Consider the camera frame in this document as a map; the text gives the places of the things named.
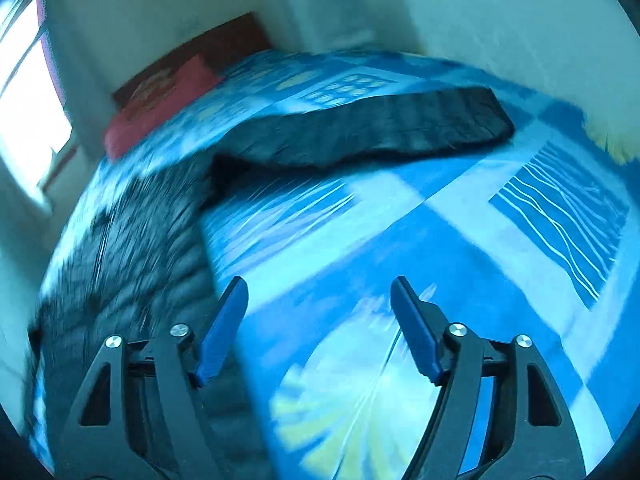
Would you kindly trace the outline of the black puffer jacket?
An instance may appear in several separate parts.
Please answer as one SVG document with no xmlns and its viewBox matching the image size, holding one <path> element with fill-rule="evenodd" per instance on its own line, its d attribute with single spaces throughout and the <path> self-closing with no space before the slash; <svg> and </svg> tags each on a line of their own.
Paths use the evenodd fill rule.
<svg viewBox="0 0 640 480">
<path fill-rule="evenodd" d="M 514 131 L 487 88 L 379 96 L 252 118 L 132 178 L 50 273 L 32 330 L 55 477 L 273 478 L 274 380 L 259 369 L 248 332 L 254 281 L 242 278 L 248 306 L 219 374 L 203 387 L 194 380 L 224 293 L 204 212 L 232 193 L 313 191 L 368 162 L 486 151 Z"/>
</svg>

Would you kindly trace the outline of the blue patterned bedspread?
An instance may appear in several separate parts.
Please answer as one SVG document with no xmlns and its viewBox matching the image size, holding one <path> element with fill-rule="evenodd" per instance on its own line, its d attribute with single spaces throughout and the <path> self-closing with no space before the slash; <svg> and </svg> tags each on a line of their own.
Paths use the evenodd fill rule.
<svg viewBox="0 0 640 480">
<path fill-rule="evenodd" d="M 274 380 L 271 479 L 637 478 L 639 166 L 597 146 L 578 107 L 469 65 L 387 52 L 246 58 L 102 160 L 41 304 L 50 273 L 132 178 L 241 122 L 470 87 L 494 92 L 509 141 L 368 162 L 298 195 L 232 193 L 202 215 L 216 286 L 257 285 L 248 332 Z M 390 306 L 398 276 L 444 315 L 439 386 L 416 368 Z M 39 312 L 28 444 L 56 478 Z"/>
</svg>

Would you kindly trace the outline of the red pillow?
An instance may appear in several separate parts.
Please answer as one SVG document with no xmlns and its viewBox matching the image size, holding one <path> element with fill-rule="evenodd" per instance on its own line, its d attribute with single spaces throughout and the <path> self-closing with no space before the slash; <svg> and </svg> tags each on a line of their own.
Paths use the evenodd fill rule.
<svg viewBox="0 0 640 480">
<path fill-rule="evenodd" d="M 121 158 L 154 129 L 221 81 L 221 76 L 212 71 L 201 55 L 190 58 L 174 72 L 160 70 L 149 76 L 137 86 L 104 130 L 106 156 L 111 160 Z"/>
</svg>

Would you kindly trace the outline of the left side window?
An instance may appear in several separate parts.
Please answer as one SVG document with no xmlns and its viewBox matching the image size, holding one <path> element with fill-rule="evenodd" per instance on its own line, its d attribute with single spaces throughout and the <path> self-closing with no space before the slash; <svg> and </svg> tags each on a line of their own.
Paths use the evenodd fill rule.
<svg viewBox="0 0 640 480">
<path fill-rule="evenodd" d="M 46 0 L 32 0 L 1 36 L 1 159 L 31 200 L 72 137 L 52 53 Z"/>
</svg>

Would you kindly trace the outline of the dark wooden headboard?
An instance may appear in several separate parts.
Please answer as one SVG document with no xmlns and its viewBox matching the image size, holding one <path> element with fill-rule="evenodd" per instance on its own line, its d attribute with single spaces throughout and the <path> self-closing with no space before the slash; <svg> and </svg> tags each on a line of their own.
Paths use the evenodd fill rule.
<svg viewBox="0 0 640 480">
<path fill-rule="evenodd" d="M 112 97 L 116 105 L 123 108 L 143 81 L 161 70 L 175 72 L 197 55 L 204 58 L 213 72 L 220 73 L 254 53 L 271 48 L 272 43 L 257 15 L 253 12 L 245 13 L 180 44 L 129 79 Z"/>
</svg>

